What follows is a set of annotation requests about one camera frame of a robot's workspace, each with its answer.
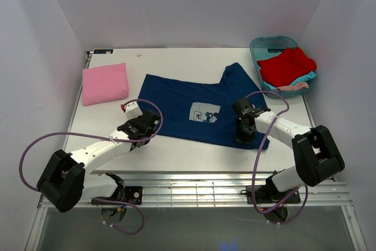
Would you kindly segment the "blue mickey t-shirt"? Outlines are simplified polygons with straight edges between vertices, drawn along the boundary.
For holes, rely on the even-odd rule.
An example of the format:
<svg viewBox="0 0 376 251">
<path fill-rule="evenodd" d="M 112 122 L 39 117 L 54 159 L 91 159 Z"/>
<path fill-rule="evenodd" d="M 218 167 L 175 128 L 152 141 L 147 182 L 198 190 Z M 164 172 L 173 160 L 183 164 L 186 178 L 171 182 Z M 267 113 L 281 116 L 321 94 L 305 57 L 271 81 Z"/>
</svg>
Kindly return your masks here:
<svg viewBox="0 0 376 251">
<path fill-rule="evenodd" d="M 264 96 L 239 63 L 227 66 L 219 83 L 194 83 L 147 74 L 140 93 L 142 111 L 155 104 L 163 114 L 159 131 L 162 136 L 193 140 L 239 149 L 267 149 L 264 135 L 241 144 L 236 141 L 237 116 L 231 107 L 236 101 L 252 94 L 255 107 L 266 105 Z"/>
</svg>

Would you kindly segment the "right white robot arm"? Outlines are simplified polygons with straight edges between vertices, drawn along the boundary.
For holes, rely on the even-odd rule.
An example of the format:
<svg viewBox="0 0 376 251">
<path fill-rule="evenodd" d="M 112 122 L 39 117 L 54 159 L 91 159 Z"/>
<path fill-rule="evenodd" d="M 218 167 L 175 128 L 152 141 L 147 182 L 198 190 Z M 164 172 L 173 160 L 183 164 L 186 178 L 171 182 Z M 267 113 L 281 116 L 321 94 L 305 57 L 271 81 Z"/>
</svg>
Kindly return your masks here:
<svg viewBox="0 0 376 251">
<path fill-rule="evenodd" d="M 250 143 L 256 133 L 270 135 L 292 149 L 294 166 L 274 172 L 250 196 L 256 202 L 279 202 L 293 189 L 314 187 L 345 169 L 340 151 L 325 126 L 310 128 L 277 116 L 268 107 L 255 108 L 246 98 L 231 106 L 237 116 L 236 141 Z"/>
</svg>

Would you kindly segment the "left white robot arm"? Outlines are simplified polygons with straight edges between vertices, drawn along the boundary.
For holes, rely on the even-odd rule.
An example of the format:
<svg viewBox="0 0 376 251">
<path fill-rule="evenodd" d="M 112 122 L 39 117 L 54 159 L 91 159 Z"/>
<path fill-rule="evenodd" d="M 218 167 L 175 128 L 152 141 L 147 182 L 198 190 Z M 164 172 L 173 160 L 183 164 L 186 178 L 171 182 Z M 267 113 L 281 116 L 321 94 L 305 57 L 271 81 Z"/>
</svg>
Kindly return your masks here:
<svg viewBox="0 0 376 251">
<path fill-rule="evenodd" d="M 108 140 L 100 140 L 73 152 L 60 149 L 53 153 L 37 189 L 60 212 L 71 210 L 81 200 L 94 205 L 103 200 L 119 203 L 125 200 L 125 183 L 114 173 L 93 175 L 92 172 L 110 160 L 149 143 L 161 120 L 147 110 L 117 127 Z"/>
</svg>

